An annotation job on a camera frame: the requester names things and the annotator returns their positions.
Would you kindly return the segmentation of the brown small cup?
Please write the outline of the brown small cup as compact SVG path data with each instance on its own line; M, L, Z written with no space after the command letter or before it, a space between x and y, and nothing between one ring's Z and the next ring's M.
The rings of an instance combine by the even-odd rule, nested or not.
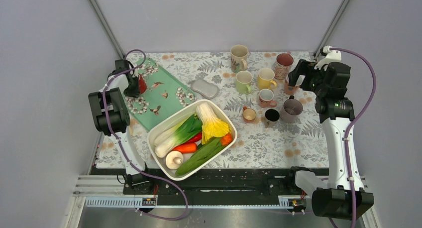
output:
M280 114L275 109L268 109L264 114L264 125L265 128L271 127L274 123L276 123L280 119Z

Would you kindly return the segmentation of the light green mug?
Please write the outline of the light green mug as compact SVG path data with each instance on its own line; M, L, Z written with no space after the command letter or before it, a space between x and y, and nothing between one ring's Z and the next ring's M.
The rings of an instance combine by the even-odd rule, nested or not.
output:
M240 71L236 74L235 88L239 93L250 94L252 92L252 75L248 71Z

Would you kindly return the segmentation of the peach floral mug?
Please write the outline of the peach floral mug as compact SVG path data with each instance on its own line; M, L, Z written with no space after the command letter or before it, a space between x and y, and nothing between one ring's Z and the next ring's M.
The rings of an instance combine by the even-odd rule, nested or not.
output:
M296 85L290 86L289 85L289 77L287 76L286 79L285 79L285 82L284 82L284 93L286 95L289 95L289 96L294 95L294 93L300 88L300 85L302 84L303 80L304 80L304 76L300 75L298 77Z

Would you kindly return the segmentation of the small orange mug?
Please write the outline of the small orange mug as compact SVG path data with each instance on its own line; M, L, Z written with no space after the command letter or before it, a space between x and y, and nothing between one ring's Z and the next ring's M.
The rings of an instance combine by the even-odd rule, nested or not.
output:
M246 106L243 107L242 117L246 123L254 122L256 119L257 113L254 109L248 108Z

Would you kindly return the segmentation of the purple mug black handle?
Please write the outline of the purple mug black handle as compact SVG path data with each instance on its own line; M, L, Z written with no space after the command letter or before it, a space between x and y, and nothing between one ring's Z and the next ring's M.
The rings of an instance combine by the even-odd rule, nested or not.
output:
M295 99L295 96L289 96L280 110L281 120L287 123L293 123L302 112L302 103Z

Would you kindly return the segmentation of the red mug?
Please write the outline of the red mug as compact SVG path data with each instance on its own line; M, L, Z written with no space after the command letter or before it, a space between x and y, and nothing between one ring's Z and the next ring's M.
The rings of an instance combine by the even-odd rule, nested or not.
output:
M147 90L147 84L146 84L145 80L143 79L142 75L139 75L138 85L139 85L140 93L141 94L145 93L145 91Z

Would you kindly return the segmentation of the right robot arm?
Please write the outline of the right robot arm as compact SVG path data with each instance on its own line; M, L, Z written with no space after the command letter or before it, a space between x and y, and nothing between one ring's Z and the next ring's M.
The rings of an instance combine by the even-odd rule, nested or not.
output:
M293 86L303 76L301 89L316 95L315 109L328 149L328 180L322 181L311 169L292 167L285 186L292 194L309 195L315 216L356 221L374 205L374 195L364 189L354 152L357 119L353 103L345 96L351 68L341 62L316 66L301 59L288 79Z

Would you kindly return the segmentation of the terracotta pink mug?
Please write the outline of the terracotta pink mug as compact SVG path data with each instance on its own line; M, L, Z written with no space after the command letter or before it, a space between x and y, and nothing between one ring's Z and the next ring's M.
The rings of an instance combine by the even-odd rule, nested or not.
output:
M274 100L274 93L270 89L260 90L258 99L258 105L261 108L274 108L277 106L277 102Z

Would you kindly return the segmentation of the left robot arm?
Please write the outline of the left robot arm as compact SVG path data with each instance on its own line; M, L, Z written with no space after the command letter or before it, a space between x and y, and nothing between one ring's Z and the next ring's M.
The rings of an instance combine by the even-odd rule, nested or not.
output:
M142 175L145 161L137 152L130 135L130 115L125 97L136 98L142 94L139 75L131 62L115 61L115 69L107 77L103 88L89 93L88 100L97 131L108 137L116 146L125 166L124 185L147 194L154 189L153 178Z

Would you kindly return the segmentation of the pink tall cup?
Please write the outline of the pink tall cup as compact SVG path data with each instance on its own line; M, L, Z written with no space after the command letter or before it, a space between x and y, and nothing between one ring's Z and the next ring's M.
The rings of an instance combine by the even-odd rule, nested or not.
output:
M290 71L290 68L294 62L291 52L281 53L277 55L274 63L275 79L284 80Z

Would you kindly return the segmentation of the yellow mug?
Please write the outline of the yellow mug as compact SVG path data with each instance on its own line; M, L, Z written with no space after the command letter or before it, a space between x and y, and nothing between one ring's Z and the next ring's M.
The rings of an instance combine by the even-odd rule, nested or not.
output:
M257 87L258 89L270 89L277 88L278 84L274 81L275 73L270 68L262 68L258 72Z

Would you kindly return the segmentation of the cream floral mug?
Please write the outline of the cream floral mug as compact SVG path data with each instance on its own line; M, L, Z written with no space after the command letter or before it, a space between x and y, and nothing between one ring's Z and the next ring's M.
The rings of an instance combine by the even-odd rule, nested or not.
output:
M231 50L231 70L234 73L247 70L248 48L244 45L234 45Z

